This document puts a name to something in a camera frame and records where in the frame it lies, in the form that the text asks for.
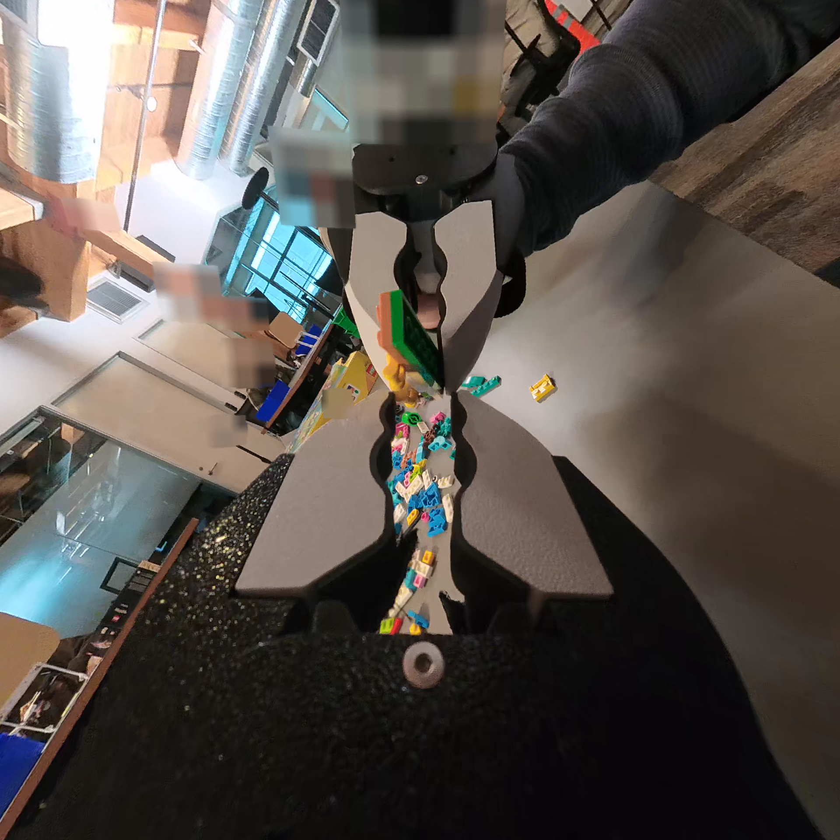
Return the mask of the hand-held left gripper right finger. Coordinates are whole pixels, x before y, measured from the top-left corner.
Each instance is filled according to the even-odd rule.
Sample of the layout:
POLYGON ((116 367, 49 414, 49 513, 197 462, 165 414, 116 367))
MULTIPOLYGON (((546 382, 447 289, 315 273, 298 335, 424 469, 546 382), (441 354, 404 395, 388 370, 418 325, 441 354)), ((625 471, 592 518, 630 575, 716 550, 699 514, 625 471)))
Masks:
POLYGON ((467 392, 458 456, 456 522, 465 551, 527 599, 608 599, 613 595, 570 492, 548 449, 526 429, 467 392))

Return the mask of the grey desk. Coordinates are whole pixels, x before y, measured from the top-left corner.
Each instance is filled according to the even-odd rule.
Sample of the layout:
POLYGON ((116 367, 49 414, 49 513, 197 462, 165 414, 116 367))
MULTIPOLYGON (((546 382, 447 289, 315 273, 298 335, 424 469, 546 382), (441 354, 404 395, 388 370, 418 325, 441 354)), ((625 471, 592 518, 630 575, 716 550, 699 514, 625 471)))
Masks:
POLYGON ((296 762, 288 838, 838 838, 838 294, 654 185, 532 259, 496 403, 560 464, 606 604, 446 643, 396 685, 377 644, 296 762))

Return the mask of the person's right forearm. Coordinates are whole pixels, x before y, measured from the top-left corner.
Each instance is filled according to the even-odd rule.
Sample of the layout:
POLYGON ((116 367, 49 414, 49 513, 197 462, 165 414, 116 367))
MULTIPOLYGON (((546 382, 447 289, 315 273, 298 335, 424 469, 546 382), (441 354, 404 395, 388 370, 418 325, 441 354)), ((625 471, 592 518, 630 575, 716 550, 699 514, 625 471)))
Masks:
POLYGON ((737 119, 838 36, 837 1, 633 2, 500 150, 473 196, 492 200, 497 266, 737 119))

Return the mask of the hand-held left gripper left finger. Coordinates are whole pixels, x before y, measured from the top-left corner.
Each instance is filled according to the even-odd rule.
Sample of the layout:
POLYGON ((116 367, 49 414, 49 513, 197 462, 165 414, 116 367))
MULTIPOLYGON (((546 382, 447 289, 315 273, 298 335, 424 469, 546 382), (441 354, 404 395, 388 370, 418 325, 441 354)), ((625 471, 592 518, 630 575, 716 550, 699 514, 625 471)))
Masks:
POLYGON ((394 397, 374 392, 296 454, 235 584, 244 597, 318 599, 396 544, 391 470, 394 397))

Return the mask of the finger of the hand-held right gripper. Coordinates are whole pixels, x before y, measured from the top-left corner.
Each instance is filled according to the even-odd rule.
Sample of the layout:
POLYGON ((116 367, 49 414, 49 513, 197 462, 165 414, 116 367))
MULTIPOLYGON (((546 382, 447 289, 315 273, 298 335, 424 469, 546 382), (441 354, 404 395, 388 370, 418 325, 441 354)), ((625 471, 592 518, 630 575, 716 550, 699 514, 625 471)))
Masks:
POLYGON ((439 288, 444 303, 439 330, 444 388, 451 394, 478 361, 500 299, 492 202, 463 203, 440 218, 433 231, 446 263, 439 288))
POLYGON ((416 302, 417 286, 408 226, 383 212, 358 214, 350 252, 349 278, 345 295, 365 352, 372 361, 384 361, 387 354, 377 340, 380 320, 376 313, 380 294, 403 291, 407 305, 416 302))

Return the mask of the green and orange brick assembly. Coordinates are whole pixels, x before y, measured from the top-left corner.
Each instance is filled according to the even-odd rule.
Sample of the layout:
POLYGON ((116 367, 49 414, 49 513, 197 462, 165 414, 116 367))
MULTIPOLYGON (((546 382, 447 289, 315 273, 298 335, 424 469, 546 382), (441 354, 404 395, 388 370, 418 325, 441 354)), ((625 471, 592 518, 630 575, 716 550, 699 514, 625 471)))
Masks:
POLYGON ((388 360, 401 365, 422 387, 442 391, 443 362, 436 342, 417 318, 399 289, 380 293, 376 305, 379 319, 377 342, 388 360))

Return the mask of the glass partition wall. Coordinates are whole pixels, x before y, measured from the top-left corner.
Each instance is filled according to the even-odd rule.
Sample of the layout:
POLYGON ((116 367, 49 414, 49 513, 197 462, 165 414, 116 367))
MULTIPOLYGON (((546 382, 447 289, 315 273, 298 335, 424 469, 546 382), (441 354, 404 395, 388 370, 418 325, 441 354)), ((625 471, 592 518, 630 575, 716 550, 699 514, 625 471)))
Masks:
POLYGON ((1 611, 60 637, 92 630, 161 557, 200 483, 53 413, 2 436, 1 611))

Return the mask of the black office chair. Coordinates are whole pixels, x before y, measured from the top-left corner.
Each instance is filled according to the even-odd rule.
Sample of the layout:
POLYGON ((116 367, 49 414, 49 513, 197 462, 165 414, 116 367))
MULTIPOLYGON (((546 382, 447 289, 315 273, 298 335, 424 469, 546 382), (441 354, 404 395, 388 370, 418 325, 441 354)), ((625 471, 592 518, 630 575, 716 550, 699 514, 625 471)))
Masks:
POLYGON ((582 53, 601 40, 585 26, 585 18, 594 14, 602 23, 593 2, 585 1, 507 1, 505 48, 502 81, 506 88, 513 81, 528 79, 533 67, 527 61, 528 47, 537 57, 570 58, 575 50, 582 53))

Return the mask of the white air vent grille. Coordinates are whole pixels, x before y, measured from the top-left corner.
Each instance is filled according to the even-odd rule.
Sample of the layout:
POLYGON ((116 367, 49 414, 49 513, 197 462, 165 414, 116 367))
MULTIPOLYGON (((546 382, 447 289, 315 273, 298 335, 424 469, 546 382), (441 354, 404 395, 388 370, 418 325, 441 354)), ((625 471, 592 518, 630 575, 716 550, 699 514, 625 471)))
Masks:
POLYGON ((87 307, 119 324, 133 319, 148 305, 147 300, 113 279, 101 278, 87 290, 87 307))

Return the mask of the wide silver ventilation duct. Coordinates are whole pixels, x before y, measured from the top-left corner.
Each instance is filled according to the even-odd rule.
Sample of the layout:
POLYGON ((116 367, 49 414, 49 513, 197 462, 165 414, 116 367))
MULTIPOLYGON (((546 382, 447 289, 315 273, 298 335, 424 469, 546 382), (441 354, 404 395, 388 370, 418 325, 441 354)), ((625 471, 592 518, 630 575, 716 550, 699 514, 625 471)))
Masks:
POLYGON ((7 149, 17 167, 60 184, 95 179, 113 1, 2 1, 7 149))

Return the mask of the pile of colourful toy bricks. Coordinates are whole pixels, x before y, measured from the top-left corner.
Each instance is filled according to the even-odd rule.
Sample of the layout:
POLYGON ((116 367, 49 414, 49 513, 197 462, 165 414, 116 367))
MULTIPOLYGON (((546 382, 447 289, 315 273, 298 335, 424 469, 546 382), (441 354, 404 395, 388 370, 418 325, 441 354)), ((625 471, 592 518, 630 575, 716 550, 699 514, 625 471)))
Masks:
POLYGON ((453 633, 447 609, 462 603, 450 569, 454 532, 455 441, 452 402, 443 395, 413 407, 397 404, 386 492, 392 502, 396 547, 405 555, 402 577, 381 630, 425 635, 453 633))

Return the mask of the large window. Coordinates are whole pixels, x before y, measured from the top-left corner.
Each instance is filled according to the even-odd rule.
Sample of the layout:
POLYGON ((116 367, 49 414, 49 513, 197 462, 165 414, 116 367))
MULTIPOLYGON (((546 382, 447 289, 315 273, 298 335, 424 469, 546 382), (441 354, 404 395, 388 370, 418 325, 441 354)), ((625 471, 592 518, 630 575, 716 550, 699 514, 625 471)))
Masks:
POLYGON ((204 255, 223 294, 264 298, 299 322, 330 320, 340 307, 333 258, 310 227, 285 225, 266 202, 221 216, 204 255))

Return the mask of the yellow toy figure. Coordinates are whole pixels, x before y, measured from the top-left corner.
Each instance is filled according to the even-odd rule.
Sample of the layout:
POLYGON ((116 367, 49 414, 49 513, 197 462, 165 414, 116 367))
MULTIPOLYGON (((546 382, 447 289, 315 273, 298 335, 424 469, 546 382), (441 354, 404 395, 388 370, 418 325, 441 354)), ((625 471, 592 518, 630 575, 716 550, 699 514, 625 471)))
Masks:
POLYGON ((407 379, 404 364, 387 354, 385 366, 381 372, 381 378, 399 403, 403 403, 409 408, 416 406, 420 394, 407 379))

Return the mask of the blue storage bin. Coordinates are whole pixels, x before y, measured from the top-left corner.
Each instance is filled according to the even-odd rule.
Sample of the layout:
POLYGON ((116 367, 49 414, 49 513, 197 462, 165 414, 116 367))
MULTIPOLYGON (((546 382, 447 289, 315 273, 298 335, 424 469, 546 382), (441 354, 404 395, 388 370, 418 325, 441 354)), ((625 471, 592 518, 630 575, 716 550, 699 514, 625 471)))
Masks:
POLYGON ((266 399, 261 404, 260 408, 257 410, 255 420, 261 424, 272 424, 284 404, 289 391, 290 387, 287 383, 277 381, 266 395, 266 399))
POLYGON ((1 816, 12 804, 44 749, 43 742, 1 732, 1 816))

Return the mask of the yellow toy brick box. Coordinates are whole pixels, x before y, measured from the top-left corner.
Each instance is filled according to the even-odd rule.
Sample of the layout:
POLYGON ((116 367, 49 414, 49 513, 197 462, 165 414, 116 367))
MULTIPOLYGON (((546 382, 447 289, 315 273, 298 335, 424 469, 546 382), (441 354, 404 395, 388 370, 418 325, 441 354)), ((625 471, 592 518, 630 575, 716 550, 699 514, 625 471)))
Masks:
POLYGON ((376 381, 375 367, 363 350, 356 350, 347 359, 333 364, 316 399, 290 440, 287 453, 296 453, 310 436, 329 421, 346 418, 356 404, 367 398, 376 381))

